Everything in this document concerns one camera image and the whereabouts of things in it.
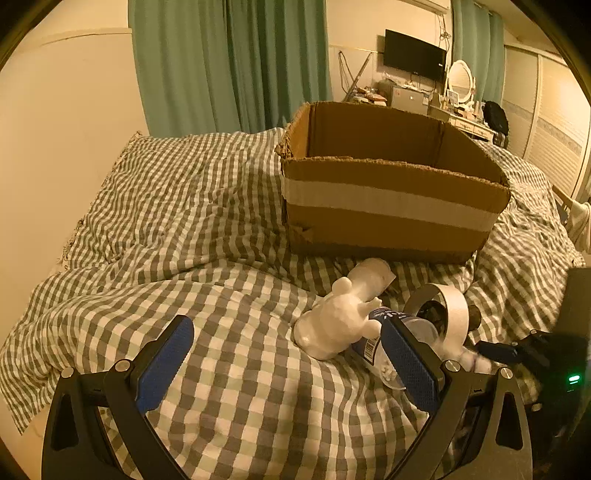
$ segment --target checkered bedsheet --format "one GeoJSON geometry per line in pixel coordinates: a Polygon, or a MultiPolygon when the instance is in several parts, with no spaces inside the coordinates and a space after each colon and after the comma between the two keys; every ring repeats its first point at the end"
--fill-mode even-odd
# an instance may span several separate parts
{"type": "MultiPolygon", "coordinates": [[[[348,353],[319,362],[290,324],[354,266],[289,252],[281,225],[282,130],[134,138],[79,223],[64,268],[33,292],[0,351],[0,390],[18,428],[52,398],[59,373],[132,358],[183,313],[190,355],[148,419],[192,478],[381,478],[426,415],[348,353]]],[[[556,318],[566,271],[582,266],[540,170],[480,144],[512,199],[464,266],[392,263],[384,301],[451,284],[483,314],[470,340],[507,342],[556,318]]],[[[115,425],[108,435],[137,475],[115,425]]]]}

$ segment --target screw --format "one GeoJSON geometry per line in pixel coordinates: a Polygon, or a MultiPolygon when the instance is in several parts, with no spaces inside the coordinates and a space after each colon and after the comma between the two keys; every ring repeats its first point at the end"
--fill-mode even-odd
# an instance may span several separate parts
{"type": "Polygon", "coordinates": [[[455,360],[448,360],[447,362],[445,362],[445,368],[450,372],[459,372],[461,366],[455,360]]]}
{"type": "Polygon", "coordinates": [[[119,360],[115,364],[115,370],[117,370],[118,372],[127,372],[127,370],[129,370],[129,367],[131,367],[131,363],[129,360],[119,360]]]}
{"type": "Polygon", "coordinates": [[[70,378],[72,375],[74,375],[74,369],[72,367],[66,367],[61,372],[62,378],[70,378]]]}
{"type": "Polygon", "coordinates": [[[503,367],[501,368],[501,376],[509,380],[510,378],[513,378],[513,372],[509,370],[507,367],[503,367]]]}

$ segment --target bottle label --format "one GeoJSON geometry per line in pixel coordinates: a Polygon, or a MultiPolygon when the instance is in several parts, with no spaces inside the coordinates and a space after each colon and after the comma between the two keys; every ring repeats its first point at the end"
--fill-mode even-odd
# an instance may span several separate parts
{"type": "MultiPolygon", "coordinates": [[[[387,307],[380,307],[370,312],[369,318],[379,320],[380,323],[389,321],[392,318],[404,320],[407,318],[414,317],[408,313],[395,312],[387,307]]],[[[381,337],[368,339],[363,337],[361,340],[352,343],[351,348],[353,351],[362,357],[367,363],[375,365],[375,352],[378,350],[379,344],[382,342],[381,337]]]]}

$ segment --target television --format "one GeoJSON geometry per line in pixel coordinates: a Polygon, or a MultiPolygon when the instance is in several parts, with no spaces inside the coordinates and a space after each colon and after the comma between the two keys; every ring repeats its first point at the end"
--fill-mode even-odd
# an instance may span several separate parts
{"type": "Polygon", "coordinates": [[[384,65],[387,67],[443,83],[446,54],[443,48],[418,38],[386,30],[384,65]]]}

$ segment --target teal curtain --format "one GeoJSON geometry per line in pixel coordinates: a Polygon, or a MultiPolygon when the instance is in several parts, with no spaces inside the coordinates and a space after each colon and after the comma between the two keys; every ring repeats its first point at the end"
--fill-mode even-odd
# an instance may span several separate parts
{"type": "Polygon", "coordinates": [[[473,0],[453,0],[453,60],[476,78],[474,100],[501,102],[505,78],[503,19],[473,0]]]}
{"type": "Polygon", "coordinates": [[[150,134],[258,132],[329,100],[324,0],[129,0],[150,134]]]}

